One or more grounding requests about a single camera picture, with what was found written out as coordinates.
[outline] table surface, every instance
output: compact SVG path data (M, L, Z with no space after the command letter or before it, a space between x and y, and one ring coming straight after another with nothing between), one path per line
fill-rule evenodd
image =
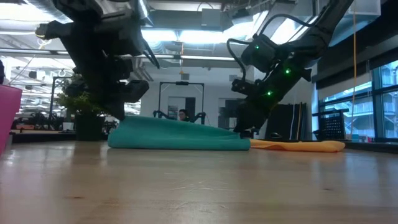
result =
M398 156L19 144L0 223L398 223Z

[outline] window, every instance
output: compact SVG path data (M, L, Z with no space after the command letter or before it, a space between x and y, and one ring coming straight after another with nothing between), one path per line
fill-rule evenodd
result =
M362 85L358 85L355 87L355 94L366 93L372 91L372 82L363 83ZM338 100L347 96L352 96L354 93L354 88L350 88L349 90L342 91L341 93L334 94L333 96L326 97L324 99L325 102L329 102L332 100Z
M371 97L355 99L354 114L353 102L346 101L332 105L326 105L328 110L349 109L344 113L344 124L346 134L351 134L351 124L353 124L353 134L374 137L374 121L373 121L373 101Z
M398 60L388 63L387 65L383 65L380 70L383 88L398 84Z
M398 91L383 94L384 135L398 138Z

